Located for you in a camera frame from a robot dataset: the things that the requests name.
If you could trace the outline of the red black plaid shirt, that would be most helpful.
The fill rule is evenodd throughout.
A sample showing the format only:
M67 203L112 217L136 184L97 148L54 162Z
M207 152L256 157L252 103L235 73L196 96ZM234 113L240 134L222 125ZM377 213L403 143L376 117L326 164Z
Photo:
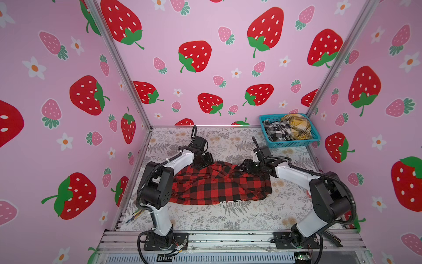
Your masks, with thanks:
M188 166L174 176L170 202L216 205L232 201L259 201L272 193L270 175L244 172L240 165L217 161L204 168Z

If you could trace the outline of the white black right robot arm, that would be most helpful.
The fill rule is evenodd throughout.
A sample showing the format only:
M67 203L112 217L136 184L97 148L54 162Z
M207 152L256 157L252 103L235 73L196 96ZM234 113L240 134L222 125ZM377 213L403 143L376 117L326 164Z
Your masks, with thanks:
M352 224L357 216L355 198L333 172L321 173L300 168L285 156L275 157L268 147L261 148L255 137L256 148L252 159L246 160L246 171L263 173L290 181L308 191L312 199L312 210L306 217L292 226L288 243L296 248L304 247L317 234L324 233L334 224Z

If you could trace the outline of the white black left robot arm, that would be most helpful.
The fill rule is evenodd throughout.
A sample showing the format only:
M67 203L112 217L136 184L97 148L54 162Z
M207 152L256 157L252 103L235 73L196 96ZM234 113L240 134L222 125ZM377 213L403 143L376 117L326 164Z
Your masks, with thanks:
M136 207L148 211L153 222L151 230L141 232L137 237L137 251L144 264L147 260L142 253L141 244L145 250L155 246L159 250L171 249L171 253L165 254L165 257L176 256L187 247L187 233L182 234L185 241L181 245L175 244L174 227L168 214L167 204L173 192L174 176L189 166L201 170L213 163L212 154L208 152L208 141L197 136L197 127L193 126L191 142L179 147L175 156L162 163L147 164L135 200Z

